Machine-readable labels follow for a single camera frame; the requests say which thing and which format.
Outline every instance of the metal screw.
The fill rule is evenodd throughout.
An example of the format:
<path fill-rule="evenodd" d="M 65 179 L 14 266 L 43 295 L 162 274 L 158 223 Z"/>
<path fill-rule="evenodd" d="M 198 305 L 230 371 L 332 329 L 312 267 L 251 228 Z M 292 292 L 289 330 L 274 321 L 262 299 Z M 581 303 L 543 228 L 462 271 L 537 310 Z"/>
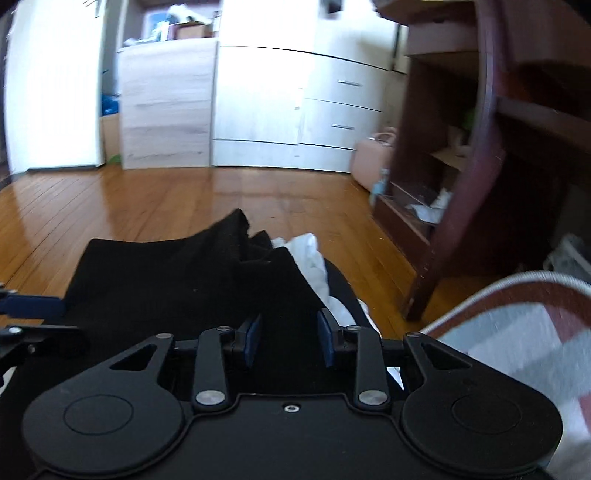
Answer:
<path fill-rule="evenodd" d="M 226 400 L 226 395 L 219 390 L 203 390 L 195 396 L 195 400 L 201 405 L 219 405 Z"/>
<path fill-rule="evenodd" d="M 381 390 L 365 390 L 359 394 L 359 401 L 365 405 L 377 406 L 388 400 L 388 394 Z"/>

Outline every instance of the cardboard box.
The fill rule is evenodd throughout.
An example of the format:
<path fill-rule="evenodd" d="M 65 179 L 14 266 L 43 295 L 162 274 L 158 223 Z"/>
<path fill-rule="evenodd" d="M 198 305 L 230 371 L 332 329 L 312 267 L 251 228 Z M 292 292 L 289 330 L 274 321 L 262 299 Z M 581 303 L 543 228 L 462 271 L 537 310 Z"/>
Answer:
<path fill-rule="evenodd" d="M 103 137 L 103 155 L 105 163 L 121 154 L 119 134 L 119 114 L 100 117 L 100 130 Z"/>
<path fill-rule="evenodd" d="M 209 25 L 201 25 L 197 22 L 186 22 L 172 25 L 174 28 L 174 39 L 185 38 L 209 38 L 212 36 L 212 29 Z"/>

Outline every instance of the white dresser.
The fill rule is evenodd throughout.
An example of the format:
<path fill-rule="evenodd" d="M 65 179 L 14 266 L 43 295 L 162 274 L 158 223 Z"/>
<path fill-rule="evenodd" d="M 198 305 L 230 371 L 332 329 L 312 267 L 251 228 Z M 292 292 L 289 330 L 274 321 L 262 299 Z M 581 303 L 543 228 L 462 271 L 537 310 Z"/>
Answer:
<path fill-rule="evenodd" d="M 349 171 L 382 120 L 396 24 L 369 0 L 225 0 L 213 164 Z"/>

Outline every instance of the blue clip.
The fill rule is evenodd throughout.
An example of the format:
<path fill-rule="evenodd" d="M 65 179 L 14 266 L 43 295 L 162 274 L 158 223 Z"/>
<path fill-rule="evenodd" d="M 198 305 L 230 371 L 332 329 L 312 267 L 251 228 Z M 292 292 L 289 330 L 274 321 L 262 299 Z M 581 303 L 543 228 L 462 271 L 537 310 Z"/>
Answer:
<path fill-rule="evenodd" d="M 0 313 L 17 319 L 50 320 L 62 317 L 66 306 L 61 298 L 8 293 L 0 298 Z"/>

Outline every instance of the plastic bottle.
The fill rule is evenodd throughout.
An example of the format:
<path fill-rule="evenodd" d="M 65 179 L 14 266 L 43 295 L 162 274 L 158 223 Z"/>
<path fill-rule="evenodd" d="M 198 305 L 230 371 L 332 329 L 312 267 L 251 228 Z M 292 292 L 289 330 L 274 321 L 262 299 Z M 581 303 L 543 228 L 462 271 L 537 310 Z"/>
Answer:
<path fill-rule="evenodd" d="M 386 185 L 388 184 L 388 176 L 390 175 L 390 170 L 387 168 L 382 168 L 380 174 L 380 179 L 376 183 L 374 183 L 374 186 L 371 188 L 371 194 L 369 195 L 369 204 L 372 207 L 375 205 L 375 200 L 378 197 L 378 195 L 381 195 L 386 191 Z"/>

